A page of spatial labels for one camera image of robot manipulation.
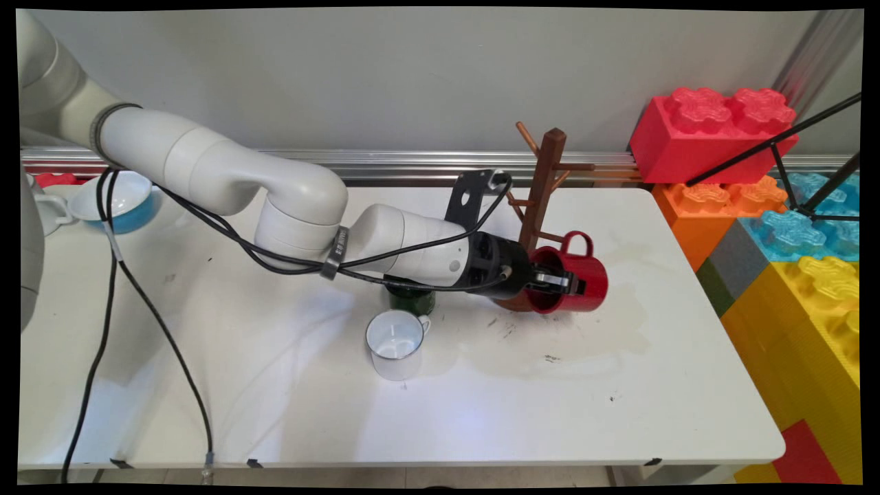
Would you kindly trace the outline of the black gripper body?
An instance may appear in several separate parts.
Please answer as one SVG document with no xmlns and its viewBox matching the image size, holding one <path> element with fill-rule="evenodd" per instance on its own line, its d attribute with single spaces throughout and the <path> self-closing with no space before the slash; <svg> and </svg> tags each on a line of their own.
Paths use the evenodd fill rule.
<svg viewBox="0 0 880 495">
<path fill-rule="evenodd" d="M 467 262 L 469 294 L 511 300 L 533 278 L 529 255 L 518 242 L 486 232 L 472 235 Z"/>
</svg>

